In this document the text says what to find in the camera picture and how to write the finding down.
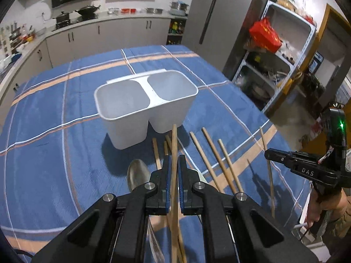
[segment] spoon handle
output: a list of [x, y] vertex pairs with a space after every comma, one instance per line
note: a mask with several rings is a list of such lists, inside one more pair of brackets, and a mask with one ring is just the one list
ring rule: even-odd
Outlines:
[[150, 218], [149, 218], [148, 223], [147, 223], [147, 232], [149, 234], [151, 253], [152, 253], [152, 256], [153, 256], [155, 262], [156, 263], [165, 263], [165, 257], [163, 255], [162, 250], [161, 250], [160, 244], [158, 243], [158, 240], [155, 236], [155, 232], [152, 228]]

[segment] countertop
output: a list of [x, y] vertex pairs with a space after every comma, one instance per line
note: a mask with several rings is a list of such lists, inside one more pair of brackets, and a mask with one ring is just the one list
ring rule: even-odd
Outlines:
[[80, 27], [87, 24], [98, 23], [103, 21], [109, 20], [117, 20], [117, 19], [125, 19], [125, 18], [164, 18], [164, 19], [184, 19], [186, 20], [187, 17], [181, 16], [174, 16], [169, 14], [167, 11], [163, 11], [162, 14], [148, 14], [148, 13], [135, 13], [135, 14], [113, 14], [109, 15], [107, 12], [97, 12], [96, 15], [98, 18], [93, 20], [87, 20], [79, 23], [75, 23], [77, 19], [72, 19], [73, 24], [64, 27], [62, 29], [57, 29], [56, 26], [47, 28], [46, 32], [37, 38], [35, 38], [32, 42], [28, 43], [26, 47], [22, 51], [22, 56], [16, 61], [13, 67], [9, 70], [6, 76], [0, 83], [0, 104], [2, 102], [2, 97], [6, 92], [7, 87], [10, 85], [13, 77], [15, 76], [16, 72], [21, 68], [27, 58], [32, 54], [32, 52], [48, 37], [59, 34], [60, 32], [67, 31], [69, 29], [73, 29], [76, 27]]

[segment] metal screw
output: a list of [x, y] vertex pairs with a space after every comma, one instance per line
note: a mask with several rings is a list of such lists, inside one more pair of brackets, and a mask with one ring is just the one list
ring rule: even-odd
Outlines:
[[112, 195], [112, 194], [104, 194], [104, 196], [102, 197], [102, 199], [105, 201], [105, 202], [110, 202], [113, 200], [115, 196]]
[[243, 192], [236, 193], [235, 196], [240, 201], [246, 201], [246, 199], [247, 199], [247, 194], [245, 194]]
[[147, 182], [145, 185], [144, 185], [145, 189], [147, 190], [152, 190], [152, 189], [155, 189], [156, 185], [152, 182]]
[[196, 189], [201, 190], [201, 189], [204, 189], [205, 184], [204, 184], [203, 182], [196, 182], [196, 183], [194, 184], [194, 187], [195, 187]]

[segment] blue tablecloth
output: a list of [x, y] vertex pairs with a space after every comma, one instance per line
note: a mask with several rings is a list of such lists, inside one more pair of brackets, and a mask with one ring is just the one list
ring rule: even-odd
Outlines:
[[[142, 143], [124, 150], [113, 147], [95, 107], [94, 90], [107, 80], [155, 69], [183, 72], [198, 86], [183, 126], [179, 150], [189, 167], [212, 181], [189, 132], [194, 132], [213, 165], [224, 191], [231, 194], [201, 132], [222, 139], [245, 192], [270, 211], [267, 163], [260, 134], [269, 147], [289, 150], [275, 126], [221, 72], [180, 45], [116, 50], [72, 61], [45, 71], [18, 90], [0, 136], [0, 224], [14, 247], [37, 252], [105, 193], [128, 193], [129, 163], [142, 159], [156, 169], [152, 148], [157, 138], [161, 161], [164, 135], [149, 125]], [[306, 201], [308, 181], [273, 165], [276, 218], [291, 228]], [[164, 217], [151, 218], [170, 262], [170, 232]], [[180, 219], [188, 262], [205, 262], [202, 227], [196, 216]], [[145, 262], [152, 262], [146, 245]]]

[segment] metal spoon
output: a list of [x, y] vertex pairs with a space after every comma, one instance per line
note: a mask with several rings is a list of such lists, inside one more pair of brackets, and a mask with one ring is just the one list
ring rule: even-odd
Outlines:
[[[134, 188], [144, 183], [149, 182], [151, 172], [147, 168], [146, 164], [140, 159], [134, 159], [127, 171], [127, 183], [129, 192], [133, 191]], [[161, 250], [160, 244], [155, 236], [155, 232], [152, 228], [150, 218], [148, 218], [147, 232], [149, 234], [149, 242], [152, 256], [156, 263], [165, 263], [165, 257]]]

